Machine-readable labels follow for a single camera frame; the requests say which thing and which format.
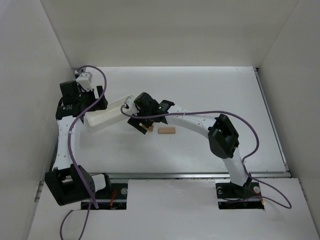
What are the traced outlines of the dark striped wood block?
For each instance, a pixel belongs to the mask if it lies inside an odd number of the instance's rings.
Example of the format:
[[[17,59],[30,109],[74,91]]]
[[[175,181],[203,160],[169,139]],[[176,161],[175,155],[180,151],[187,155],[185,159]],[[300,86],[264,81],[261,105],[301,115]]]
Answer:
[[[154,126],[150,126],[150,127],[145,127],[143,126],[143,128],[147,131],[147,132],[152,132],[154,130]]]

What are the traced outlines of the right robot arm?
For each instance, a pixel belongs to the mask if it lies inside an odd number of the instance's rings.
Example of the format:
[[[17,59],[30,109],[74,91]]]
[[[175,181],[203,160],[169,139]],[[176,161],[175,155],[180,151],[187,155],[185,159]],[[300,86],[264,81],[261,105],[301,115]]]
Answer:
[[[239,134],[228,116],[218,117],[192,114],[172,101],[157,102],[148,93],[138,97],[128,97],[121,108],[124,115],[130,116],[127,123],[146,134],[154,123],[180,126],[198,133],[208,139],[210,151],[222,159],[230,175],[230,188],[238,198],[243,197],[251,184],[246,174],[239,152]]]

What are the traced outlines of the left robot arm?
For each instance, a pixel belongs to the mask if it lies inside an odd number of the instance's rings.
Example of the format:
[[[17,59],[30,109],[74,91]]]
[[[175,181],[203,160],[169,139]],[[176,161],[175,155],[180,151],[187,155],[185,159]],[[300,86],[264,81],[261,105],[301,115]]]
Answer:
[[[97,100],[95,93],[101,94],[101,85],[93,88],[91,81],[71,80],[60,85],[62,97],[58,102],[55,118],[58,125],[58,142],[55,160],[45,174],[45,183],[57,204],[65,206],[84,200],[96,199],[97,194],[108,194],[112,185],[106,173],[91,176],[76,163],[80,149],[80,133],[84,126],[82,112],[105,110],[105,98]]]

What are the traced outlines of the white plastic tray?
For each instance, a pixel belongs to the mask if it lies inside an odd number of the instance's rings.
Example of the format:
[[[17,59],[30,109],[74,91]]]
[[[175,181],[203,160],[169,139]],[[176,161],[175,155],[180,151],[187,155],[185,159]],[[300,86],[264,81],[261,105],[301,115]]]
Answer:
[[[107,109],[87,112],[85,117],[88,125],[99,130],[125,119],[126,116],[121,113],[121,106],[125,105],[127,100],[133,101],[134,96],[131,94],[109,103]]]

